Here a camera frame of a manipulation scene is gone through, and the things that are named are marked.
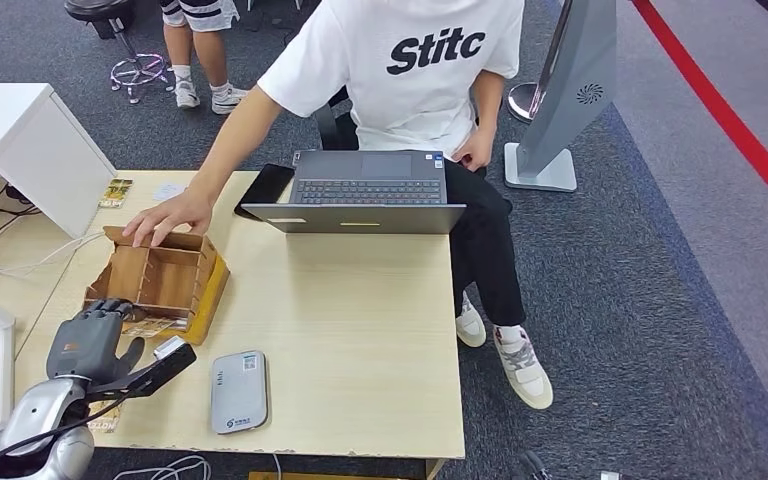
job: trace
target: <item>gray power bank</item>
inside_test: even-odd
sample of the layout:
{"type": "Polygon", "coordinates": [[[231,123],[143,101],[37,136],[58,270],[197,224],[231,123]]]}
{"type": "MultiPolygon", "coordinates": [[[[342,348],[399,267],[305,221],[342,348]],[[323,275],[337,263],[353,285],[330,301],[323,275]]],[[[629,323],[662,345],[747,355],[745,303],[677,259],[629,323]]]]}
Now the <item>gray power bank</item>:
{"type": "Polygon", "coordinates": [[[213,361],[210,377],[210,425],[214,432],[238,432],[266,422],[268,402],[263,352],[252,350],[219,357],[213,361]]]}

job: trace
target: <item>black chair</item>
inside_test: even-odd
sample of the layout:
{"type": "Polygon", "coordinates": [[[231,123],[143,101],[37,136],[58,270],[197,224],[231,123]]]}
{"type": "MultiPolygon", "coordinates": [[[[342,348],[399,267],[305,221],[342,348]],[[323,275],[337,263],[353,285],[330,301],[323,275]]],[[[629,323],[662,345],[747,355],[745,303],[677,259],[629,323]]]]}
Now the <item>black chair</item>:
{"type": "MultiPolygon", "coordinates": [[[[357,125],[352,120],[349,112],[337,117],[334,116],[334,107],[349,99],[346,87],[340,89],[328,103],[313,112],[316,127],[319,129],[319,138],[322,141],[323,150],[358,150],[357,125]]],[[[476,170],[482,178],[487,175],[487,167],[476,170]]]]}
{"type": "Polygon", "coordinates": [[[137,53],[125,35],[121,18],[128,17],[133,11],[134,0],[66,0],[66,13],[82,22],[98,25],[107,22],[113,28],[113,34],[125,47],[128,56],[110,70],[110,88],[119,90],[127,87],[128,101],[139,103],[137,87],[160,80],[167,92],[175,89],[166,78],[167,65],[162,55],[156,53],[137,53]]]}

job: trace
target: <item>white drawer unit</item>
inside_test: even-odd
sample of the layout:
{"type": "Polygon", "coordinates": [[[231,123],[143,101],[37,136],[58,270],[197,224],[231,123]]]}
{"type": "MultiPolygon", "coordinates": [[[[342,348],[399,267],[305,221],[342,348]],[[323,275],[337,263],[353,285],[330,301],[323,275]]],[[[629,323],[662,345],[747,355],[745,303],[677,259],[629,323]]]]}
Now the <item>white drawer unit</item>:
{"type": "Polygon", "coordinates": [[[116,175],[47,83],[0,83],[0,177],[70,236],[87,230],[116,175]]]}

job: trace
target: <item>white cable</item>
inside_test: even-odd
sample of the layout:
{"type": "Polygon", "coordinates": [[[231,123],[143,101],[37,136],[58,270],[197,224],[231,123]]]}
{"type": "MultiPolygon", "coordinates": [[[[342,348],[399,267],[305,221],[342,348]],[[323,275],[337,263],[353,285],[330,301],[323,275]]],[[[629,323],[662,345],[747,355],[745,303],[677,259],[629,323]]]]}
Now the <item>white cable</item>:
{"type": "Polygon", "coordinates": [[[37,263],[31,263],[31,264],[28,264],[28,265],[20,265],[20,266],[17,266],[17,267],[2,268],[2,269],[0,269],[0,274],[4,274],[4,273],[7,273],[7,272],[15,272],[17,270],[25,270],[25,269],[31,269],[29,272],[27,272],[27,273],[30,273],[31,271],[33,271],[37,267],[40,267],[42,265],[46,265],[48,263],[53,263],[51,261],[51,259],[54,256],[56,256],[58,253],[62,252],[63,250],[66,250],[70,246],[74,245],[76,242],[78,242],[78,243],[77,243],[77,245],[75,245],[72,248],[72,250],[71,250],[72,252],[77,251],[79,248],[83,247],[87,243],[95,240],[96,238],[98,238],[98,237],[100,237],[102,235],[103,235],[103,233],[101,233],[101,232],[99,232],[99,233],[92,233],[92,234],[85,235],[85,236],[80,237],[80,238],[76,238],[74,240],[70,240],[70,241],[66,242],[64,245],[62,245],[59,248],[55,249],[53,252],[51,252],[48,255],[46,255],[45,258],[43,258],[42,260],[40,260],[37,263]]]}
{"type": "Polygon", "coordinates": [[[278,469],[278,480],[281,480],[281,462],[278,461],[278,455],[272,454],[272,458],[275,459],[275,467],[278,469]]]}
{"type": "MultiPolygon", "coordinates": [[[[1,236],[1,234],[2,234],[2,233],[4,233],[4,232],[6,232],[7,230],[9,230],[9,229],[10,229],[10,227],[12,227],[13,225],[15,225],[15,224],[19,223],[19,222],[20,222],[20,221],[22,221],[24,218],[25,218],[25,217],[19,217],[19,218],[17,218],[15,222],[13,222],[13,223],[11,223],[11,224],[10,224],[10,226],[8,226],[8,227],[7,227],[7,228],[5,228],[4,230],[1,230],[1,231],[0,231],[0,236],[1,236]]],[[[49,258],[53,257],[54,255],[56,255],[56,254],[57,254],[57,253],[59,253],[60,251],[62,251],[62,250],[64,250],[64,249],[66,249],[66,248],[67,248],[69,245],[71,245],[71,244],[73,244],[73,243],[75,243],[75,242],[82,242],[83,240],[87,240],[87,242],[88,242],[88,241],[90,241],[90,240],[95,240],[96,238],[98,238],[98,237],[99,237],[99,236],[101,236],[102,234],[103,234],[103,232],[90,233],[90,234],[84,235],[83,237],[80,237],[80,238],[76,238],[76,239],[73,239],[73,240],[70,240],[70,241],[66,242],[66,244],[64,244],[64,245],[63,245],[63,246],[61,246],[60,248],[58,248],[58,249],[54,250],[53,252],[51,252],[51,253],[50,253],[50,254],[49,254],[49,255],[48,255],[48,256],[47,256],[45,259],[43,259],[42,261],[40,261],[38,264],[35,264],[35,265],[34,265],[34,266],[33,266],[33,267],[30,269],[30,270],[28,270],[27,272],[25,272],[25,273],[24,273],[24,274],[22,274],[22,275],[14,275],[14,274],[12,274],[12,273],[8,273],[8,272],[7,272],[7,270],[8,270],[8,269],[7,269],[7,268],[2,268],[2,267],[0,267],[0,273],[1,273],[2,275],[7,275],[7,276],[10,276],[10,277],[15,277],[15,278],[25,278],[25,277],[27,277],[27,276],[28,276],[28,275],[29,275],[31,272],[33,272],[33,271],[34,271],[34,269],[35,269],[36,267],[39,267],[39,266],[41,266],[41,265],[44,265],[46,260],[48,260],[49,258]]],[[[83,247],[85,244],[86,244],[86,242],[85,242],[85,243],[81,243],[80,245],[78,245],[77,247],[75,247],[74,251],[77,251],[79,248],[83,247]]]]}
{"type": "Polygon", "coordinates": [[[211,475],[210,464],[207,463],[207,460],[205,460],[203,457],[199,455],[189,455],[189,456],[180,458],[170,463],[169,465],[166,465],[165,467],[143,468],[140,470],[125,470],[124,472],[117,473],[116,476],[113,477],[113,480],[119,480],[120,478],[126,475],[138,475],[141,473],[154,473],[154,475],[151,477],[150,480],[166,480],[167,478],[170,478],[170,477],[174,477],[175,480],[180,480],[181,478],[179,476],[180,473],[186,472],[187,470],[192,470],[198,467],[203,467],[202,477],[201,477],[202,480],[210,480],[210,475],[211,475]],[[193,463],[192,465],[187,465],[186,467],[172,468],[175,465],[178,465],[179,463],[186,462],[187,460],[196,460],[196,462],[193,463]]]}

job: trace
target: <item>small card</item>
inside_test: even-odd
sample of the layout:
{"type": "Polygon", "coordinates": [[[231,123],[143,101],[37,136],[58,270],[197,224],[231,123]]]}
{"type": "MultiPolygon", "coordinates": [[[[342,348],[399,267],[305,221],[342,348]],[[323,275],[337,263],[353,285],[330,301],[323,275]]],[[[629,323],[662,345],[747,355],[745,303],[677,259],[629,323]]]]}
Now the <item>small card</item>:
{"type": "Polygon", "coordinates": [[[161,318],[147,318],[139,322],[128,322],[122,335],[126,337],[151,338],[167,328],[175,325],[175,320],[166,320],[161,318]]]}
{"type": "Polygon", "coordinates": [[[114,178],[107,186],[107,190],[104,191],[104,196],[99,200],[98,206],[101,208],[120,208],[133,184],[133,180],[114,178]]]}
{"type": "Polygon", "coordinates": [[[176,185],[174,183],[165,183],[154,191],[154,200],[162,202],[168,200],[176,195],[179,195],[184,189],[187,188],[184,185],[176,185]]]}
{"type": "MultiPolygon", "coordinates": [[[[90,405],[90,415],[95,415],[102,408],[107,407],[115,400],[107,400],[104,402],[95,402],[90,405]]],[[[116,431],[116,426],[119,425],[119,417],[122,416],[122,405],[120,404],[113,410],[105,413],[104,415],[96,418],[87,424],[91,431],[97,433],[113,433],[116,431]]]]}

